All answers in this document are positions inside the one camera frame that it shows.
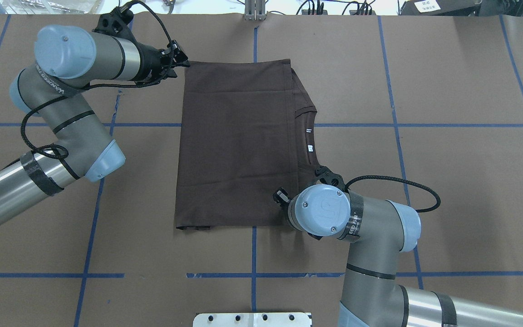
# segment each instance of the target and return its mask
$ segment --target silver robot arm segment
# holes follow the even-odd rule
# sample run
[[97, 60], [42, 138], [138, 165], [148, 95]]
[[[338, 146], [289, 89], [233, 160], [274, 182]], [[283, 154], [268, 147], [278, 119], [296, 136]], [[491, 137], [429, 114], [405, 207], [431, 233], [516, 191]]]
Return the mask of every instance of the silver robot arm segment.
[[156, 15], [168, 48], [158, 50], [136, 41], [126, 25], [133, 18], [130, 6], [138, 2], [101, 15], [92, 33], [60, 25], [48, 25], [38, 33], [36, 63], [19, 73], [10, 97], [28, 114], [41, 108], [37, 114], [56, 135], [54, 145], [59, 147], [29, 151], [0, 171], [0, 225], [83, 176], [96, 182], [124, 164], [118, 144], [81, 95], [95, 86], [89, 87], [90, 81], [128, 80], [144, 87], [176, 77], [172, 68], [189, 65]]
[[294, 228], [351, 242], [338, 327], [523, 327], [522, 312], [395, 283], [399, 253], [421, 236], [411, 207], [326, 184], [291, 200], [282, 191]]

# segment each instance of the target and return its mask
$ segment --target black cable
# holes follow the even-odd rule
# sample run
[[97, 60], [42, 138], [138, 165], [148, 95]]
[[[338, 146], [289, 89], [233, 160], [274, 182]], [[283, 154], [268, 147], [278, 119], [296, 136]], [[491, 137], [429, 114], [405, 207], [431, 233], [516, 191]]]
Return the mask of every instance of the black cable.
[[239, 2], [240, 4], [244, 5], [245, 6], [245, 3], [241, 2], [240, 0], [236, 0], [237, 2]]
[[522, 5], [523, 5], [523, 0], [520, 0], [520, 1], [516, 4], [517, 10], [516, 10], [514, 16], [518, 16], [518, 15], [519, 15], [519, 10], [522, 8]]
[[372, 15], [372, 6], [370, 4], [372, 4], [372, 2], [370, 2], [369, 4], [367, 4], [367, 2], [365, 1], [365, 15]]
[[326, 2], [340, 2], [341, 4], [350, 4], [350, 3], [353, 2], [353, 1], [343, 1], [343, 0], [322, 0], [322, 1], [326, 1]]
[[509, 0], [502, 0], [502, 5], [504, 6], [503, 13], [504, 15], [508, 12], [510, 9], [510, 1]]
[[314, 0], [306, 0], [301, 3], [300, 7], [298, 8], [296, 15], [300, 13], [301, 8], [308, 3], [308, 13], [310, 13], [310, 2], [312, 3], [312, 6], [314, 6]]
[[[35, 145], [33, 145], [31, 143], [31, 141], [27, 138], [27, 135], [25, 134], [25, 128], [27, 127], [27, 121], [30, 119], [31, 116], [33, 116], [34, 114], [37, 114], [38, 111], [44, 109], [46, 106], [49, 106], [50, 104], [54, 104], [58, 101], [62, 101], [64, 99], [67, 99], [67, 97], [64, 97], [63, 95], [61, 97], [52, 99], [52, 100], [46, 102], [45, 104], [41, 104], [41, 105], [37, 106], [36, 108], [32, 109], [30, 112], [28, 112], [23, 117], [23, 120], [21, 121], [21, 127], [20, 127], [21, 139], [23, 139], [23, 142], [25, 143], [25, 145], [27, 145], [31, 149], [32, 153], [39, 153], [39, 154], [43, 155], [44, 157], [48, 157], [48, 158], [52, 158], [52, 159], [66, 159], [68, 157], [68, 154], [69, 154], [68, 149], [66, 149], [65, 147], [62, 147], [61, 145], [57, 145], [57, 144], [53, 144], [53, 143], [44, 145], [42, 147], [36, 147]], [[62, 152], [64, 152], [64, 154], [60, 154], [60, 155], [49, 154], [44, 151], [46, 149], [50, 149], [52, 151], [61, 150]], [[15, 159], [9, 165], [5, 166], [4, 169], [15, 164], [18, 161], [19, 161], [19, 159]]]
[[348, 6], [350, 6], [351, 4], [356, 4], [356, 12], [358, 13], [359, 10], [360, 10], [360, 4], [358, 1], [351, 1], [351, 2], [347, 2], [346, 3], [346, 6], [344, 7], [344, 10], [342, 11], [342, 15], [344, 15], [344, 13], [346, 12], [346, 9], [348, 8]]
[[[136, 4], [139, 4], [139, 5], [143, 6], [144, 8], [147, 9], [147, 11], [149, 13], [151, 13], [151, 15], [158, 21], [158, 24], [160, 24], [160, 27], [164, 31], [164, 35], [167, 36], [168, 43], [172, 44], [173, 40], [171, 39], [171, 36], [168, 34], [167, 28], [164, 27], [163, 21], [160, 20], [160, 18], [158, 18], [158, 15], [151, 9], [151, 7], [149, 7], [144, 2], [141, 2], [140, 0], [129, 1], [126, 4], [124, 4], [124, 6], [130, 8], [131, 6], [136, 5]], [[157, 85], [162, 80], [168, 78], [168, 73], [170, 72], [170, 70], [171, 70], [171, 68], [173, 66], [173, 50], [171, 50], [171, 52], [168, 53], [168, 56], [169, 56], [169, 61], [168, 61], [168, 67], [167, 67], [166, 73], [164, 75], [162, 75], [160, 78], [152, 81], [151, 83], [146, 83], [146, 84], [141, 84], [141, 85], [137, 85], [137, 84], [107, 84], [107, 83], [100, 83], [100, 84], [88, 85], [88, 86], [82, 87], [82, 89], [84, 89], [85, 91], [88, 91], [89, 89], [95, 89], [96, 87], [122, 87], [123, 89], [139, 89], [139, 88], [142, 88], [142, 87], [148, 87], [148, 86], [152, 86], [152, 85]]]
[[433, 211], [433, 210], [437, 209], [441, 205], [441, 198], [439, 197], [437, 192], [435, 192], [431, 188], [428, 188], [427, 186], [425, 186], [423, 184], [419, 184], [419, 183], [416, 183], [416, 182], [412, 182], [410, 180], [406, 180], [406, 179], [403, 179], [403, 178], [392, 177], [392, 176], [380, 176], [380, 175], [359, 176], [357, 178], [351, 179], [346, 185], [344, 185], [344, 192], [348, 192], [348, 187], [350, 185], [354, 184], [355, 182], [357, 182], [359, 180], [365, 180], [365, 179], [390, 180], [392, 182], [399, 182], [399, 183], [415, 186], [415, 188], [420, 188], [422, 190], [428, 191], [431, 195], [433, 195], [433, 197], [435, 198], [436, 203], [435, 203], [435, 205], [433, 207], [429, 207], [429, 208], [426, 208], [426, 209], [415, 210], [418, 213], [428, 213], [429, 211]]
[[171, 3], [169, 4], [169, 6], [168, 6], [168, 15], [173, 13], [173, 10], [175, 9], [175, 1], [176, 0], [172, 0]]
[[363, 4], [360, 6], [360, 9], [355, 12], [355, 15], [362, 15], [363, 12], [365, 12], [367, 9], [367, 2], [363, 2]]

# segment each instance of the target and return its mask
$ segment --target brown t-shirt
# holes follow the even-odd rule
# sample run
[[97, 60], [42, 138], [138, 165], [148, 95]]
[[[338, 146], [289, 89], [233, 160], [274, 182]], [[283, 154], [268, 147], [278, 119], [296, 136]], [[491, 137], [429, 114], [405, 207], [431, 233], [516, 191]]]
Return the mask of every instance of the brown t-shirt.
[[272, 194], [293, 196], [318, 168], [316, 108], [289, 59], [191, 62], [185, 72], [177, 228], [282, 225]]

